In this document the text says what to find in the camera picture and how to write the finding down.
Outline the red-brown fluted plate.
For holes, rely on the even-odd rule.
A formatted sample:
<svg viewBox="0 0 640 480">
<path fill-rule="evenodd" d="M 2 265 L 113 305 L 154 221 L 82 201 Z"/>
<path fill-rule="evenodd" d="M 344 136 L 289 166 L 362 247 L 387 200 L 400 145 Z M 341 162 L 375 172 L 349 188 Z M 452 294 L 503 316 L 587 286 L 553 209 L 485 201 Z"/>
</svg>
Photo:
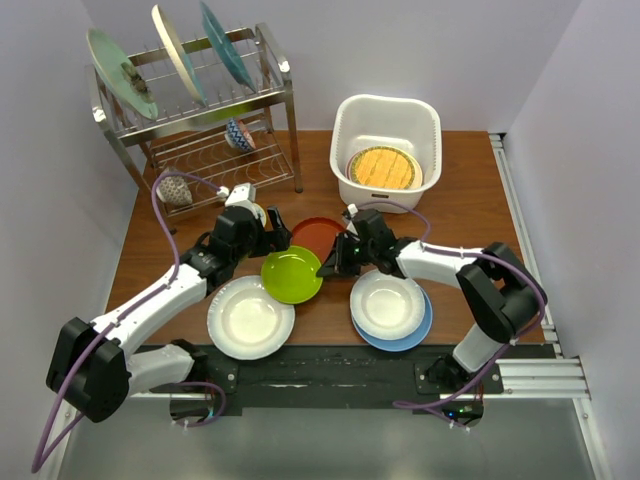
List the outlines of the red-brown fluted plate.
<svg viewBox="0 0 640 480">
<path fill-rule="evenodd" d="M 332 250 L 336 236 L 345 228 L 326 217 L 311 217 L 299 222 L 292 231 L 292 244 L 314 253 L 324 263 Z"/>
</svg>

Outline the lime green plate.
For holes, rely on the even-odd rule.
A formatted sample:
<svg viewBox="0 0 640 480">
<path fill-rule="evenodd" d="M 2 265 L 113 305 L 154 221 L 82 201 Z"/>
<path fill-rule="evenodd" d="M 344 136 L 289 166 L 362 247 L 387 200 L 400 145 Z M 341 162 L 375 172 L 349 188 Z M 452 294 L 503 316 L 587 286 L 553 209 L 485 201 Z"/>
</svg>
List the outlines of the lime green plate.
<svg viewBox="0 0 640 480">
<path fill-rule="evenodd" d="M 262 283 L 275 300 L 298 305 L 320 291 L 323 278 L 316 275 L 320 266 L 320 260 L 312 251 L 293 245 L 266 257 L 261 267 Z"/>
</svg>

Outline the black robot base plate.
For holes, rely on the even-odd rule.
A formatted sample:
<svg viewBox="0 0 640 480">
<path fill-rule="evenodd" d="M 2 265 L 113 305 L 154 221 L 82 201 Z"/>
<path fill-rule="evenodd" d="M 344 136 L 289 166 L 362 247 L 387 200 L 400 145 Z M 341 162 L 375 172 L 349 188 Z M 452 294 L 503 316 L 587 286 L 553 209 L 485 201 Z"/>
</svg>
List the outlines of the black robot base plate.
<svg viewBox="0 0 640 480">
<path fill-rule="evenodd" d="M 453 351 L 447 345 L 419 345 L 400 353 L 369 345 L 286 345 L 254 361 L 233 360 L 201 345 L 208 371 L 196 375 L 227 395 L 225 414 L 250 409 L 390 409 L 397 400 L 430 403 L 453 390 L 430 372 Z"/>
</svg>

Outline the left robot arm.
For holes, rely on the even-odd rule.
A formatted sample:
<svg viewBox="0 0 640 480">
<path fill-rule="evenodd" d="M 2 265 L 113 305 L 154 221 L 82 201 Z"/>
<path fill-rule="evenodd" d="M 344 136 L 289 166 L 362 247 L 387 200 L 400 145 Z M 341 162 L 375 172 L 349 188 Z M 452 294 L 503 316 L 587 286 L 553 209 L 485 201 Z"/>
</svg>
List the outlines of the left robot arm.
<svg viewBox="0 0 640 480">
<path fill-rule="evenodd" d="M 94 423 L 141 390 L 171 383 L 185 392 L 200 390 L 207 368 L 187 343 L 144 354 L 138 349 L 178 313 L 229 282 L 240 262 L 290 246 L 292 233 L 278 208 L 270 206 L 266 214 L 269 228 L 247 207 L 225 208 L 213 230 L 146 290 L 90 322 L 69 320 L 57 339 L 47 387 Z"/>
</svg>

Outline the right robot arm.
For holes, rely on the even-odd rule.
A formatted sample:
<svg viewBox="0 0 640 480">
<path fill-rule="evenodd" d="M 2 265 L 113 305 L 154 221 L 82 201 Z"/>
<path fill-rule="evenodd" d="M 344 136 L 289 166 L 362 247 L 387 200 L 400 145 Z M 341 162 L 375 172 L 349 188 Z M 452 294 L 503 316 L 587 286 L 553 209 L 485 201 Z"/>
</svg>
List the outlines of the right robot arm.
<svg viewBox="0 0 640 480">
<path fill-rule="evenodd" d="M 545 291 L 506 244 L 455 249 L 398 237 L 375 209 L 352 207 L 344 217 L 347 229 L 336 235 L 318 277 L 354 277 L 373 265 L 382 274 L 462 292 L 474 325 L 451 354 L 427 370 L 451 400 L 475 387 L 510 346 L 544 319 Z"/>
</svg>

